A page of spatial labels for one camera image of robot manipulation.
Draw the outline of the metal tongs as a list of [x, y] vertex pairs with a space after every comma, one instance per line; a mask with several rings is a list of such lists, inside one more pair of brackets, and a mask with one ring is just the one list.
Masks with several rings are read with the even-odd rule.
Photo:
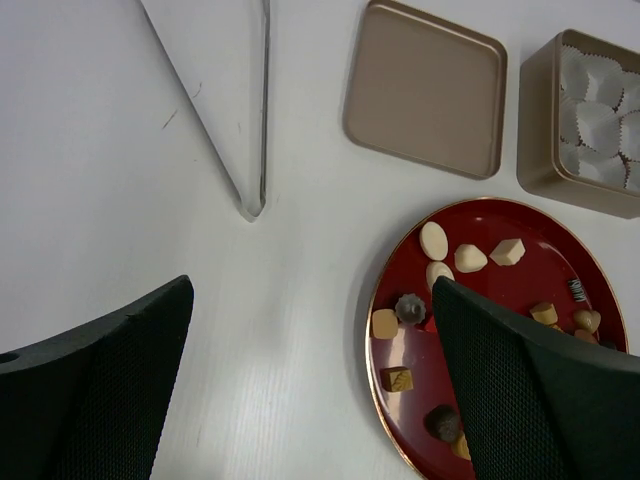
[[255, 221], [267, 200], [270, 2], [142, 6], [240, 213]]

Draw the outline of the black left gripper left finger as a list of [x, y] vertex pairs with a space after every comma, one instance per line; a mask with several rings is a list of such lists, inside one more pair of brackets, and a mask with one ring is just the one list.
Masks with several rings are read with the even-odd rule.
[[193, 302], [182, 275], [114, 312], [3, 353], [2, 478], [149, 478]]

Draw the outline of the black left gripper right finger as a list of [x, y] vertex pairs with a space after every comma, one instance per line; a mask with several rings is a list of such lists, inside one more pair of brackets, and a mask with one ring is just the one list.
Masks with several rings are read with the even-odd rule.
[[638, 357], [447, 278], [432, 303], [477, 478], [638, 478]]

